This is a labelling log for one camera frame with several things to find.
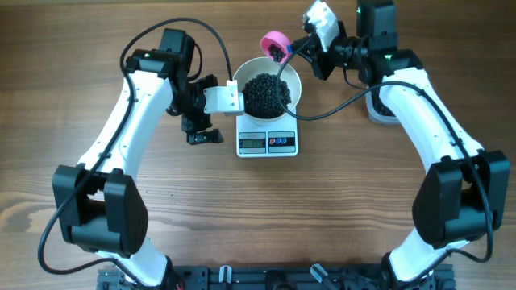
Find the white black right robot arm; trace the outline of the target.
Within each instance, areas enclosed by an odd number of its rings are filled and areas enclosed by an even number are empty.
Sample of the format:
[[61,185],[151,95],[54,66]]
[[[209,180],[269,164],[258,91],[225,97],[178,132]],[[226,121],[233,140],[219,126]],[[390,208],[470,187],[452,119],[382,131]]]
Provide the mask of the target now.
[[376,98],[402,125],[426,171],[412,206],[414,229],[387,253],[378,286],[407,289],[427,283],[450,255],[462,255],[484,238],[482,262],[493,253],[493,233],[502,221],[510,163],[486,151],[453,118],[434,91],[421,60],[398,46],[395,5],[360,1],[356,35],[322,1],[303,16],[306,37],[291,51],[327,79],[334,68],[355,69],[364,94]]

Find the pink scoop blue handle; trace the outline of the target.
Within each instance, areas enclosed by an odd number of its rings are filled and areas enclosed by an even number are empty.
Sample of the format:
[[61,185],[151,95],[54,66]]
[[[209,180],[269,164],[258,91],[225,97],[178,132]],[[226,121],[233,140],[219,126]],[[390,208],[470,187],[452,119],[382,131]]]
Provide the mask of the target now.
[[283,64],[291,55],[291,41],[282,32],[270,31],[260,41],[262,52],[274,62]]

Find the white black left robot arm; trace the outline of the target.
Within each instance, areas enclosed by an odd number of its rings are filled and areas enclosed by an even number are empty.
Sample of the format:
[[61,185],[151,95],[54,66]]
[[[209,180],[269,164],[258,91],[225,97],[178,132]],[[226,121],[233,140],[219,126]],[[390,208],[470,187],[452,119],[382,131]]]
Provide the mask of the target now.
[[133,289],[181,289],[171,259],[147,235],[148,210],[136,186],[141,159],[163,114],[181,116],[191,144],[219,143],[212,113],[241,111],[238,83],[194,80],[190,49],[138,49],[123,57],[123,89],[90,149],[52,177],[63,239],[112,263]]

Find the white bowl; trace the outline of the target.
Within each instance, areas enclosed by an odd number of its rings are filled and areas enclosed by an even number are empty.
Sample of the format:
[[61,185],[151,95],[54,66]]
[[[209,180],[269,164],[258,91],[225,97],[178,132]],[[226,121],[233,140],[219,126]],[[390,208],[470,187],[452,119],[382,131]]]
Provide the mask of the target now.
[[[245,84],[258,74],[268,73],[277,76],[280,68],[280,64],[270,60],[267,56],[248,60],[237,69],[234,75],[234,79],[238,81],[238,90],[243,93]],[[285,81],[287,83],[292,99],[292,102],[287,106],[283,106],[282,103],[280,103],[280,105],[283,110],[285,107],[293,113],[302,95],[301,79],[298,73],[289,64],[287,64],[280,75],[280,81]]]

